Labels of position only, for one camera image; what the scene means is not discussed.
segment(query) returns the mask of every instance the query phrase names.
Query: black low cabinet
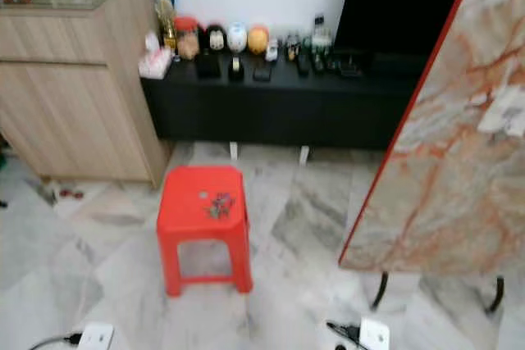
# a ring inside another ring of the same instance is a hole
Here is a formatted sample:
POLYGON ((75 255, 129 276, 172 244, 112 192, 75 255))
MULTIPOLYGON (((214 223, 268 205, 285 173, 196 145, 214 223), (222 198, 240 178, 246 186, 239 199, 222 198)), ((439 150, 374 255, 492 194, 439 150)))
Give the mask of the black low cabinet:
POLYGON ((244 81, 200 80, 193 62, 174 63, 164 80, 142 79, 161 139, 216 140, 384 149, 406 108, 416 78, 297 75, 284 59, 269 82, 253 81, 259 61, 243 57, 244 81))

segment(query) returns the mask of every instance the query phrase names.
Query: black cable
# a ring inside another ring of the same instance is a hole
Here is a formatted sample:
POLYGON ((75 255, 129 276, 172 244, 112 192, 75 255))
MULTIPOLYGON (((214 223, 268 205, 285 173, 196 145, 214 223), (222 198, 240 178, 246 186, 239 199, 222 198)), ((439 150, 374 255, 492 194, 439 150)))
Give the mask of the black cable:
POLYGON ((327 321, 326 326, 341 335, 343 338, 351 340, 358 348, 361 348, 362 350, 370 350, 359 342, 359 331, 361 327, 356 325, 341 325, 332 321, 327 321))
POLYGON ((71 346, 77 346, 80 342, 81 337, 81 332, 75 332, 70 336, 54 336, 52 338, 45 339, 42 342, 35 344, 32 348, 30 348, 30 350, 36 350, 37 348, 41 348, 42 346, 47 346, 48 344, 57 342, 69 343, 71 346))

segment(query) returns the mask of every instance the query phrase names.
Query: power socket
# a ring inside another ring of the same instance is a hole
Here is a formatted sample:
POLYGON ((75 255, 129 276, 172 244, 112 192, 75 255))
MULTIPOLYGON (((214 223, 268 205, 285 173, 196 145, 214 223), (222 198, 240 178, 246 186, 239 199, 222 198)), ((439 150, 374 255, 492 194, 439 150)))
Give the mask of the power socket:
POLYGON ((89 323, 80 337, 78 350, 109 350, 114 328, 107 323, 89 323))

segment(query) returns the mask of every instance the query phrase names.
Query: cabinet drawer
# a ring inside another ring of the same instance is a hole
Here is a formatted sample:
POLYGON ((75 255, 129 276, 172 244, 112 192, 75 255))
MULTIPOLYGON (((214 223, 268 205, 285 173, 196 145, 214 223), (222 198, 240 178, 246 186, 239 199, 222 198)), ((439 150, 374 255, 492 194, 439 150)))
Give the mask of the cabinet drawer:
POLYGON ((104 66, 0 63, 0 128, 41 175, 148 180, 104 66))
POLYGON ((94 18, 0 16, 0 60, 104 63, 94 18))

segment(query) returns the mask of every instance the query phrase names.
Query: plastic stool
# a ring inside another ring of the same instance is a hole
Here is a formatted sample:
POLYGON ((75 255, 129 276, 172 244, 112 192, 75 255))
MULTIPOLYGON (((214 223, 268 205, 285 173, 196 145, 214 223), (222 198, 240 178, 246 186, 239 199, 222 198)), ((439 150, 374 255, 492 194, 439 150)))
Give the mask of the plastic stool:
POLYGON ((157 238, 168 295, 178 296, 183 284, 192 283, 233 282, 240 293, 252 289, 243 176, 234 167, 180 166, 172 170, 162 193, 157 238), (232 276, 180 276, 179 244, 200 239, 226 243, 232 276))

